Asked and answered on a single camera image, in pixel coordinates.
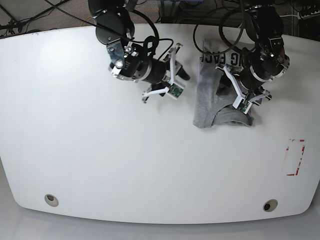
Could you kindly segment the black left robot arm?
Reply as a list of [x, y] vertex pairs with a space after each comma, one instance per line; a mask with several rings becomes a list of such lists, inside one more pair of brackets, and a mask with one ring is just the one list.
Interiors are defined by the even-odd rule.
[[[241, 15], [241, 33], [247, 33], [254, 42], [254, 48], [240, 49], [224, 35], [227, 19], [235, 14]], [[220, 20], [219, 36], [227, 45], [225, 53], [233, 50], [240, 54], [242, 71], [238, 80], [249, 96], [263, 93], [262, 85], [281, 77], [290, 66], [290, 58], [285, 54], [284, 24], [276, 12], [272, 0], [241, 0], [239, 6], [228, 11]]]

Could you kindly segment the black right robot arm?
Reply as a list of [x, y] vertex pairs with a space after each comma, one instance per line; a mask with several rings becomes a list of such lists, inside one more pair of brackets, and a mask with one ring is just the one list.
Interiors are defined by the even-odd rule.
[[[143, 13], [135, 10], [135, 0], [90, 0], [88, 8], [96, 24], [96, 37], [106, 46], [111, 63], [111, 75], [121, 81], [149, 83], [142, 93], [146, 102], [151, 95], [169, 95], [177, 99], [185, 86], [176, 77], [188, 81], [190, 76], [176, 55], [182, 44], [172, 42], [168, 49], [156, 59], [156, 49], [162, 41], [154, 23]], [[153, 35], [144, 41], [134, 39], [135, 26], [130, 18], [134, 13], [147, 21]]]

